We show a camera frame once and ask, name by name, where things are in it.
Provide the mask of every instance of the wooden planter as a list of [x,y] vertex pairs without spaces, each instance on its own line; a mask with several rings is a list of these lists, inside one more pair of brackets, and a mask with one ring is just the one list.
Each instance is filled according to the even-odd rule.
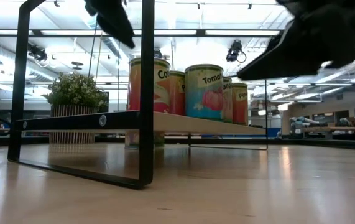
[[[97,109],[87,106],[52,105],[51,117],[73,116],[97,113]],[[50,133],[50,144],[91,144],[95,143],[94,133],[62,132]]]

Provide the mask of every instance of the blue can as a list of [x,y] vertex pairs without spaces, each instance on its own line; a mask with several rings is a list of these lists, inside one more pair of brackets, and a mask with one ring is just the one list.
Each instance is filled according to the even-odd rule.
[[223,68],[217,65],[193,65],[185,73],[186,115],[221,121]]

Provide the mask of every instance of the potted plant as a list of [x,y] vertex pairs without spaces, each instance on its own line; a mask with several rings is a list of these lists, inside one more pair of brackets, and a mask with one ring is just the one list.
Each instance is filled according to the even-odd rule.
[[[60,74],[43,95],[52,105],[51,117],[97,113],[107,95],[96,87],[93,77],[79,73]],[[50,133],[51,144],[88,144],[95,142],[93,133]]]

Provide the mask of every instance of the wooden floor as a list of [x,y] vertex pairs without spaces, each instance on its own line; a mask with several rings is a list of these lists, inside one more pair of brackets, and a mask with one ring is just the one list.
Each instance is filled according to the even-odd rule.
[[[355,151],[271,146],[269,151],[169,146],[155,153],[144,190],[9,163],[0,148],[0,223],[355,224]],[[123,145],[25,146],[21,158],[137,175]]]

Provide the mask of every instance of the green leaves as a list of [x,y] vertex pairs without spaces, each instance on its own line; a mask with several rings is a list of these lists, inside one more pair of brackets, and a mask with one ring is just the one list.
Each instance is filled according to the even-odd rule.
[[107,95],[96,87],[93,77],[74,73],[60,74],[58,80],[48,86],[52,92],[43,95],[52,105],[80,105],[92,108],[104,106]]

